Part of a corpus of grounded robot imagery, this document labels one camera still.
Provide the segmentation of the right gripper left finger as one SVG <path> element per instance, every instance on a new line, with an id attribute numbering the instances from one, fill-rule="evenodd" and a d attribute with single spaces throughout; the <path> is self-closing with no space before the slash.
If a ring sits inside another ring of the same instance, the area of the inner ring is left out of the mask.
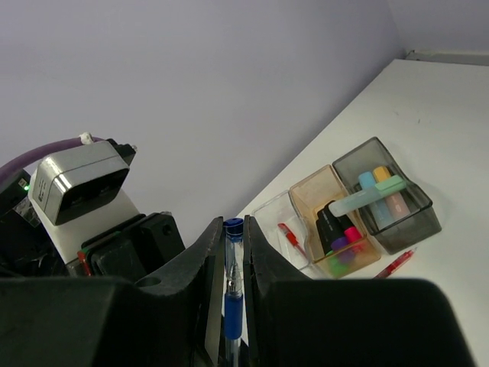
<path id="1" fill-rule="evenodd" d="M 215 218 L 185 251 L 141 280 L 7 278 L 3 366 L 216 366 L 224 229 Z"/>

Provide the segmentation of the purple marker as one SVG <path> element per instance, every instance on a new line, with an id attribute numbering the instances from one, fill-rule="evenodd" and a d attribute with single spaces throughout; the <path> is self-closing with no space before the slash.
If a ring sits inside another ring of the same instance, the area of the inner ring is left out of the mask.
<path id="1" fill-rule="evenodd" d="M 326 207 L 318 211 L 317 216 L 316 229 L 325 255 L 331 250 L 339 251 L 349 244 L 338 223 L 327 212 Z"/>

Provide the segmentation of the blue ballpoint pen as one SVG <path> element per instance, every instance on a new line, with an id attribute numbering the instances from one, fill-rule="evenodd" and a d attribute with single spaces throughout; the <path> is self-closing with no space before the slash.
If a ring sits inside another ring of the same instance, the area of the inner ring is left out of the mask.
<path id="1" fill-rule="evenodd" d="M 225 230 L 225 295 L 224 335 L 225 366 L 239 366 L 243 324 L 243 233 L 244 220 L 224 221 Z"/>

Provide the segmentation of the light green marker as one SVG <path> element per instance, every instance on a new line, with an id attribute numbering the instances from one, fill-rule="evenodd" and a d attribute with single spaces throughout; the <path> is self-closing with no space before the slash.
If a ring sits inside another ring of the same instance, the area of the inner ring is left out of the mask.
<path id="1" fill-rule="evenodd" d="M 406 186 L 407 183 L 403 178 L 398 175 L 394 175 L 385 181 L 376 183 L 375 188 L 377 189 L 381 198 L 385 198 L 404 190 Z M 371 193 L 367 192 L 366 190 L 360 190 L 352 195 L 348 195 L 340 200 L 334 201 L 334 203 L 330 206 L 330 209 L 334 216 L 339 217 L 364 206 L 368 206 L 368 204 L 372 201 L 376 201 L 376 199 L 372 198 Z"/>

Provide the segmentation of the light blue marker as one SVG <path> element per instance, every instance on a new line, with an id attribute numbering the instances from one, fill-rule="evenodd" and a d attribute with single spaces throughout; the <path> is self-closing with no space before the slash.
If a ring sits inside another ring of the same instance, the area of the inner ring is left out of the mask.
<path id="1" fill-rule="evenodd" d="M 374 217 L 377 228 L 383 229 L 386 226 L 389 226 L 393 222 L 393 217 L 387 208 L 385 200 L 381 198 L 380 194 L 375 188 L 376 180 L 374 179 L 373 173 L 366 171 L 360 174 L 358 176 L 358 182 L 362 190 L 366 190 L 367 192 L 371 193 L 372 198 L 376 199 L 376 201 L 369 203 L 368 207 L 372 216 Z"/>

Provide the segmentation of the red pen clear barrel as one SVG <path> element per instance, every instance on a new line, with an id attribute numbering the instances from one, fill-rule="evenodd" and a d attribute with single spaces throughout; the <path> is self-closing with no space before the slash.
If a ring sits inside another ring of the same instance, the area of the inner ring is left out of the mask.
<path id="1" fill-rule="evenodd" d="M 306 258 L 306 253 L 305 253 L 304 249 L 301 247 L 297 237 L 290 230 L 290 228 L 284 222 L 278 223 L 277 227 L 282 232 L 282 234 L 285 236 L 287 241 L 292 245 L 292 247 L 295 248 L 304 258 Z"/>

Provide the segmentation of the green black highlighter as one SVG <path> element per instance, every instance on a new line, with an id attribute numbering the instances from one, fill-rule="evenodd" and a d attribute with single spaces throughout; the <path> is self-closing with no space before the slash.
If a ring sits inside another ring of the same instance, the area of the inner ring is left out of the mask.
<path id="1" fill-rule="evenodd" d="M 326 263 L 329 273 L 333 278 L 342 278 L 350 271 L 353 254 L 350 251 L 334 252 L 329 251 L 326 254 Z"/>

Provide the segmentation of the pink black highlighter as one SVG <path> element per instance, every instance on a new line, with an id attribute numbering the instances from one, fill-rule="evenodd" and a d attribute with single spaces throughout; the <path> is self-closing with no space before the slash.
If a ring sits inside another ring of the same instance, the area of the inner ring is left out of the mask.
<path id="1" fill-rule="evenodd" d="M 359 232 L 357 227 L 353 224 L 347 215 L 336 217 L 332 214 L 330 206 L 334 203 L 334 200 L 329 202 L 325 207 L 327 212 L 332 215 L 332 218 L 338 223 L 339 228 L 345 235 L 349 243 L 354 243 L 362 239 L 362 234 Z"/>

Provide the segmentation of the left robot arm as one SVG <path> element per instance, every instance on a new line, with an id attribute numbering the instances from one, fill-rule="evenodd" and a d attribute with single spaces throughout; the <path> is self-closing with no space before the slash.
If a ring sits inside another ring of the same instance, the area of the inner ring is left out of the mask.
<path id="1" fill-rule="evenodd" d="M 136 282 L 185 247 L 171 213 L 129 216 L 75 248 L 64 262 L 28 199 L 31 176 L 20 171 L 1 185 L 1 276 L 118 276 Z"/>

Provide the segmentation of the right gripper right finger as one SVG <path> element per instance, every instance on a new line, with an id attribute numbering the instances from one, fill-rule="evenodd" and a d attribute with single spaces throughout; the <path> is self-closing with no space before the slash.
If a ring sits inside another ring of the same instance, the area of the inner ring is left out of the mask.
<path id="1" fill-rule="evenodd" d="M 447 297 L 420 279 L 313 280 L 244 220 L 252 366 L 472 366 Z"/>

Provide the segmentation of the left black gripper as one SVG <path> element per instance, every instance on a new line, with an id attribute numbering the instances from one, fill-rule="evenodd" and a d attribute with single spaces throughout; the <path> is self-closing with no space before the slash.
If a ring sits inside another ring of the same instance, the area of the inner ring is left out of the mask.
<path id="1" fill-rule="evenodd" d="M 73 277 L 112 276 L 135 283 L 184 250 L 171 213 L 138 214 L 86 240 L 66 269 Z"/>

